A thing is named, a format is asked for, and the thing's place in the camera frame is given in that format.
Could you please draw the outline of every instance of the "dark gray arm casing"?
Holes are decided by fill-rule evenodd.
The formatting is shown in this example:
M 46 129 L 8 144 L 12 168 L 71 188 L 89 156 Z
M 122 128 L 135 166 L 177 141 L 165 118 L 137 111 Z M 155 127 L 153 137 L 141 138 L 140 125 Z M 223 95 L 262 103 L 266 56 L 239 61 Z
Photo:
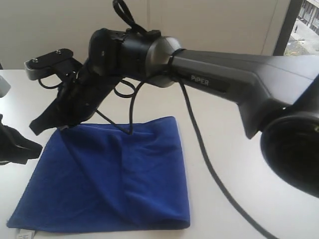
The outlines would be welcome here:
M 262 131 L 273 112 L 292 106 L 319 73 L 317 56 L 257 56 L 184 50 L 172 71 L 186 85 L 235 102 L 245 132 Z

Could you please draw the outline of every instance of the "blue cloth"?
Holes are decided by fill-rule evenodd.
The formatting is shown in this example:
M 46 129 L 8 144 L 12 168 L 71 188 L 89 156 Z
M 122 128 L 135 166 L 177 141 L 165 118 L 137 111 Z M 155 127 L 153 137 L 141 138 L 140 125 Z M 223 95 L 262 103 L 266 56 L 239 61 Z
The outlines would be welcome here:
M 178 230 L 190 225 L 175 118 L 57 130 L 9 228 L 54 233 Z

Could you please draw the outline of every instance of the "blue cloth bag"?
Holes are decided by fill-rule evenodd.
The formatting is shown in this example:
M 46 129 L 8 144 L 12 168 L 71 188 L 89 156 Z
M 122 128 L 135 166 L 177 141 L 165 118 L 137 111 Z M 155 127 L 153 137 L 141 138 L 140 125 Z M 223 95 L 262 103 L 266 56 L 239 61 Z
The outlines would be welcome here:
M 179 230 L 190 225 L 175 118 L 57 130 L 9 228 L 54 233 Z

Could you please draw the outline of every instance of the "blue fabric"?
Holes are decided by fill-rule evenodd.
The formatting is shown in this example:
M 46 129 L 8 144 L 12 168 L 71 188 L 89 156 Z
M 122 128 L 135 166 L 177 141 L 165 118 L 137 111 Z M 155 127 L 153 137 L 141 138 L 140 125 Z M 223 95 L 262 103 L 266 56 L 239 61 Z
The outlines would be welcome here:
M 177 230 L 190 225 L 175 118 L 56 131 L 7 223 L 55 233 Z

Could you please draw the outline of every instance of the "tabletop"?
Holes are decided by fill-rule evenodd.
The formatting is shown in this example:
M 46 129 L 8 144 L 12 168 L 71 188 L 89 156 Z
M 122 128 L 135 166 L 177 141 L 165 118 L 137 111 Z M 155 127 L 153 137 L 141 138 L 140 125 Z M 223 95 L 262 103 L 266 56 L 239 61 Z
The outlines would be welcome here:
M 11 84 L 9 93 L 0 99 L 3 124 L 45 146 L 54 130 L 35 136 L 28 126 L 54 100 L 57 91 L 46 90 L 36 81 L 30 81 L 23 70 L 2 70 L 0 75 Z M 54 85 L 59 80 L 52 76 L 43 82 Z M 121 92 L 129 92 L 125 86 L 118 88 Z M 246 138 L 234 103 L 189 87 L 187 90 L 210 161 L 238 203 L 278 238 L 317 239 L 319 199 L 293 188 L 268 167 L 260 151 L 260 134 L 252 140 Z M 130 100 L 111 93 L 99 110 L 117 123 L 127 123 L 129 103 Z M 230 205 L 211 178 L 179 85 L 165 89 L 144 85 L 136 99 L 134 122 L 165 116 L 176 118 L 181 137 L 191 210 L 190 228 L 67 235 L 38 232 L 35 239 L 104 239 L 106 236 L 109 239 L 263 239 Z M 106 123 L 98 115 L 88 122 Z M 0 166 L 0 237 L 3 239 L 15 238 L 16 230 L 8 229 L 5 224 L 37 162 L 36 159 L 26 165 Z

